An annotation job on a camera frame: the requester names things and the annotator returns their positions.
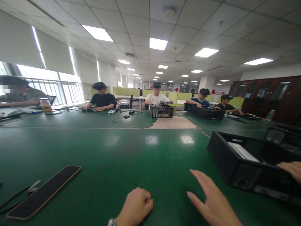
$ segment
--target smartphone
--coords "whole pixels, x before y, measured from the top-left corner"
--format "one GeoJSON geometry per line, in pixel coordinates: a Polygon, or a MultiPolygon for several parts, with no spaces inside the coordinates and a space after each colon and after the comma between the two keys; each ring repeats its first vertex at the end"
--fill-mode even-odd
{"type": "Polygon", "coordinates": [[[7,218],[29,220],[81,170],[80,166],[66,166],[38,190],[12,209],[7,218]]]}

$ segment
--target wooden cabinet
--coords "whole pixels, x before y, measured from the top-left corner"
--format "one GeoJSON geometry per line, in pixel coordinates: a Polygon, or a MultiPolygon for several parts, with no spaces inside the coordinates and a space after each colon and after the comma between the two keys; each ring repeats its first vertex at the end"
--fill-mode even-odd
{"type": "Polygon", "coordinates": [[[233,82],[229,95],[244,97],[242,111],[265,118],[275,110],[273,120],[300,126],[301,76],[233,82]]]}

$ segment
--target black t-shirt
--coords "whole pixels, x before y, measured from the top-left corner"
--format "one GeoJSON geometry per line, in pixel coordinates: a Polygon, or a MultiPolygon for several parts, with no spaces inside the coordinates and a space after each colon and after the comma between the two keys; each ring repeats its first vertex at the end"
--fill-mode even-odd
{"type": "Polygon", "coordinates": [[[219,103],[218,105],[216,105],[216,107],[220,107],[221,110],[233,110],[235,109],[235,107],[233,107],[232,105],[226,104],[226,106],[224,107],[222,105],[222,103],[219,103]]]}
{"type": "Polygon", "coordinates": [[[105,107],[110,104],[115,104],[115,97],[112,94],[99,95],[94,94],[90,100],[91,104],[96,104],[96,107],[105,107]]]}

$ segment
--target wristwatch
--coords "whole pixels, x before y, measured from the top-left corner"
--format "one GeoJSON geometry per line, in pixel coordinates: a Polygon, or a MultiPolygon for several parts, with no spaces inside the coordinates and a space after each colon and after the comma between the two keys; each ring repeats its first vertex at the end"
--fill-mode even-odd
{"type": "Polygon", "coordinates": [[[108,223],[106,224],[106,226],[117,226],[114,219],[113,218],[110,218],[108,223]]]}

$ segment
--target blue t-shirt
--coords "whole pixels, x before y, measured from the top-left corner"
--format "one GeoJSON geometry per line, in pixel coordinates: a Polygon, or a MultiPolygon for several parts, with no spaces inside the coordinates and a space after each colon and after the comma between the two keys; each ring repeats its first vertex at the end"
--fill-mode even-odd
{"type": "MultiPolygon", "coordinates": [[[[202,105],[202,107],[210,107],[209,102],[206,100],[200,101],[197,97],[194,97],[194,98],[192,97],[192,98],[190,98],[190,100],[200,103],[202,105]]],[[[191,108],[192,108],[192,105],[188,105],[187,112],[190,112],[191,108]]]]}

